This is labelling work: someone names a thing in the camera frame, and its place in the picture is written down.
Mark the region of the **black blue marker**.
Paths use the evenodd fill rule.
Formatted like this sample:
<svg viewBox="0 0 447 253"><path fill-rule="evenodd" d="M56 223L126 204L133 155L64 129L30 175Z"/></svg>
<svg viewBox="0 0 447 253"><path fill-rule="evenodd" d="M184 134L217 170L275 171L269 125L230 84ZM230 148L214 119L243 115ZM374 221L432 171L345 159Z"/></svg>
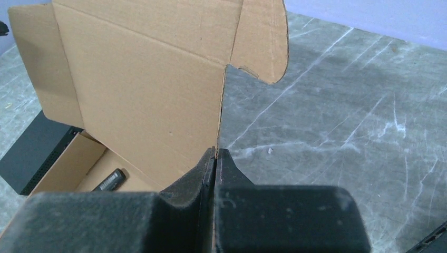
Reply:
<svg viewBox="0 0 447 253"><path fill-rule="evenodd" d="M123 170L116 168L101 183L99 183L92 191L116 191L127 180Z"/></svg>

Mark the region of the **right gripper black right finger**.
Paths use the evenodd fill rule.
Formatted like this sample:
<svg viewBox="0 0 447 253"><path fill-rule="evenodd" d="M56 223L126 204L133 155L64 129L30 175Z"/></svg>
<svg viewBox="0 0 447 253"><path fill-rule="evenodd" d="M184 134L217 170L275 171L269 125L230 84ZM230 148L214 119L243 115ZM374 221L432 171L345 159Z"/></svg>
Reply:
<svg viewBox="0 0 447 253"><path fill-rule="evenodd" d="M220 149L216 163L217 252L370 252L357 204L337 186L256 185Z"/></svg>

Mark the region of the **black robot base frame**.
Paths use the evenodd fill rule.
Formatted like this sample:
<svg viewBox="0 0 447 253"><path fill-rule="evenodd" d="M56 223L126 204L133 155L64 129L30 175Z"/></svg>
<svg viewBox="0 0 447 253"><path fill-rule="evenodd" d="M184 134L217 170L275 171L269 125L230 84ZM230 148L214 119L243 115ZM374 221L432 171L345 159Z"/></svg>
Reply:
<svg viewBox="0 0 447 253"><path fill-rule="evenodd" d="M446 221L408 250L407 253L447 253Z"/></svg>

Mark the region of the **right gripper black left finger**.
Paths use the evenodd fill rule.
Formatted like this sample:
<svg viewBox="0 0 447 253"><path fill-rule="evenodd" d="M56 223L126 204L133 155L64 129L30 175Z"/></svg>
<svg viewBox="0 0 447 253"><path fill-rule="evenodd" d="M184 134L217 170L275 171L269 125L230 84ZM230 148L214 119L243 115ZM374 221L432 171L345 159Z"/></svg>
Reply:
<svg viewBox="0 0 447 253"><path fill-rule="evenodd" d="M1 252L210 252L215 149L160 192L46 192L25 201Z"/></svg>

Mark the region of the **brown cardboard box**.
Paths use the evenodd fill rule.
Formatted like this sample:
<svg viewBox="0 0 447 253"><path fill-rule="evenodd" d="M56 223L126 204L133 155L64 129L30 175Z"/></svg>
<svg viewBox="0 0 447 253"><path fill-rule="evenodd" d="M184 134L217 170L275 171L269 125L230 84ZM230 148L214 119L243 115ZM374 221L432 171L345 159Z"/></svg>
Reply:
<svg viewBox="0 0 447 253"><path fill-rule="evenodd" d="M44 115L83 129L33 193L159 191L220 136L226 68L267 84L288 64L283 1L52 1L9 21Z"/></svg>

